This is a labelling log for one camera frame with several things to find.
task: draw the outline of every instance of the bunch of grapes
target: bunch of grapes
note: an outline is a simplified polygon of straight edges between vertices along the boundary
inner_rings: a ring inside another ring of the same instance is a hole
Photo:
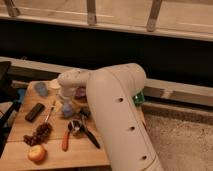
[[[32,136],[24,135],[24,142],[30,146],[41,144],[46,141],[52,131],[52,126],[48,122],[44,122],[36,128]]]

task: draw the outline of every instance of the black wall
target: black wall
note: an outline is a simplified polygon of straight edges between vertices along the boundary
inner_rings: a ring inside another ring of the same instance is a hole
[[[0,56],[90,69],[136,62],[149,78],[213,87],[213,42],[0,20]]]

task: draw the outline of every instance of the green object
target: green object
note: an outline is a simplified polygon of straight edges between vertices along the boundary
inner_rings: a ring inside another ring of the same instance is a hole
[[[134,96],[133,101],[135,106],[140,106],[145,101],[143,92],[141,91],[136,96]]]

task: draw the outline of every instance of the black remote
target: black remote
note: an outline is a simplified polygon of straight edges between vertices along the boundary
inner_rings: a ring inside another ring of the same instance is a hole
[[[45,109],[45,106],[41,103],[37,103],[30,112],[25,116],[25,120],[33,122],[33,120]]]

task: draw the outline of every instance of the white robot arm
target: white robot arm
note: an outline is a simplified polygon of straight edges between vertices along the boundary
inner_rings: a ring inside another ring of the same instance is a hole
[[[89,108],[113,171],[163,171],[132,100],[145,79],[144,70],[133,63],[58,77],[62,96],[69,96],[71,87],[86,86]]]

